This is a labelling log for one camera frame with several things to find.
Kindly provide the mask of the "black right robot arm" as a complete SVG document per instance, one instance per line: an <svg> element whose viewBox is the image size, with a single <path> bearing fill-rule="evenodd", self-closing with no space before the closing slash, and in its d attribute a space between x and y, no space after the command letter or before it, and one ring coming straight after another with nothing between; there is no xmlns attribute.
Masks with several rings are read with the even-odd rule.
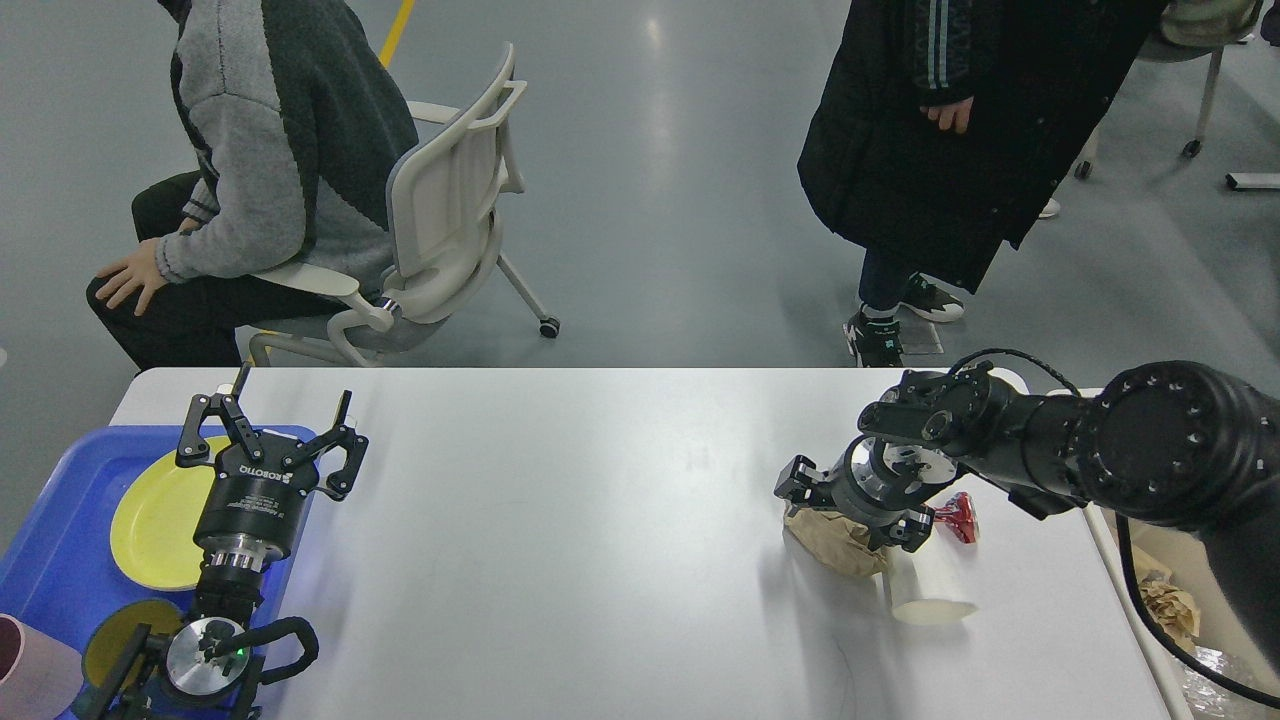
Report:
<svg viewBox="0 0 1280 720"><path fill-rule="evenodd" d="M1204 546L1220 591L1277 666L1277 400L1199 363L1149 363L1094 397L1024 395L979 351L946 372L906 369L858 418L828 470L796 456L774 495L792 510L863 524L870 550L919 550L928 501L973 474L1033 518L1089 503L1115 514L1128 598L1140 605L1128 523L1185 532Z"/></svg>

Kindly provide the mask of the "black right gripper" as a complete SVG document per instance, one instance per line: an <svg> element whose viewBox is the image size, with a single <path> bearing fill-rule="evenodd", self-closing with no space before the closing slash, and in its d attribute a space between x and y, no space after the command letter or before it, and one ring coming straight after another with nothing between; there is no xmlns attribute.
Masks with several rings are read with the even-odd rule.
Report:
<svg viewBox="0 0 1280 720"><path fill-rule="evenodd" d="M795 456L773 495L786 502L786 512L835 511L861 523L872 552L900 547L914 553L933 530L934 510L927 503L959 477L956 462L937 450L863 436L828 471Z"/></svg>

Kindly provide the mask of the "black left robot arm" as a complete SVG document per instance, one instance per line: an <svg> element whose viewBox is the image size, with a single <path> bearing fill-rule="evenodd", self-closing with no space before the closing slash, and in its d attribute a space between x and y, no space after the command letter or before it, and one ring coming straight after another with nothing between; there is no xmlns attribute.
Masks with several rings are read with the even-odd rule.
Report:
<svg viewBox="0 0 1280 720"><path fill-rule="evenodd" d="M93 683L87 719L151 719L155 694L256 719L261 685L291 679L317 659L305 619L252 626L252 618L266 571L294 552L310 496L347 498L369 439L347 419L349 389L332 428L311 439L256 429L239 402L248 375L243 365L229 388L193 396L175 447L177 466L214 473L192 533L202 553L193 602L173 632L134 626L106 678Z"/></svg>

